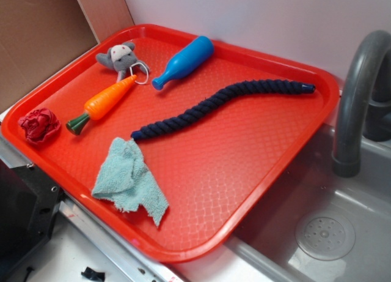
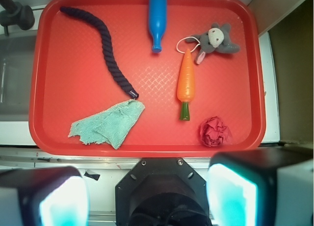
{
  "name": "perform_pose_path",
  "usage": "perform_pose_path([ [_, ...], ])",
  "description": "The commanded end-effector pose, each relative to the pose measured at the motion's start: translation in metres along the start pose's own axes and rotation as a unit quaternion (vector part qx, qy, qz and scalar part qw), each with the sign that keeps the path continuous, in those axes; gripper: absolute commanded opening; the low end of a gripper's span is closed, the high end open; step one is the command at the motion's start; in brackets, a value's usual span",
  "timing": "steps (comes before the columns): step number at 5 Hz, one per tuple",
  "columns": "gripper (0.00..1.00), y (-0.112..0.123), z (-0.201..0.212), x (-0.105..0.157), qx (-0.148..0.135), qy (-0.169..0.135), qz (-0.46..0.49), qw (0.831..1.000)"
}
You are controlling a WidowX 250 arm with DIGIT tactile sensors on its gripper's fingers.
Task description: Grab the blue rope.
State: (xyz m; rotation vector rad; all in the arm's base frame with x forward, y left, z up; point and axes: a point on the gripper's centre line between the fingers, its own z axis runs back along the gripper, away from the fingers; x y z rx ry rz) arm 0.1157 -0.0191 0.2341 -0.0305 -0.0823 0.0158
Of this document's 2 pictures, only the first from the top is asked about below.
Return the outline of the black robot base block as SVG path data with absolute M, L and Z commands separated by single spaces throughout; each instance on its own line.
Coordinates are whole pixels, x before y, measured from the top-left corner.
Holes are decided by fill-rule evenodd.
M 62 194 L 38 166 L 1 162 L 1 281 L 51 239 Z

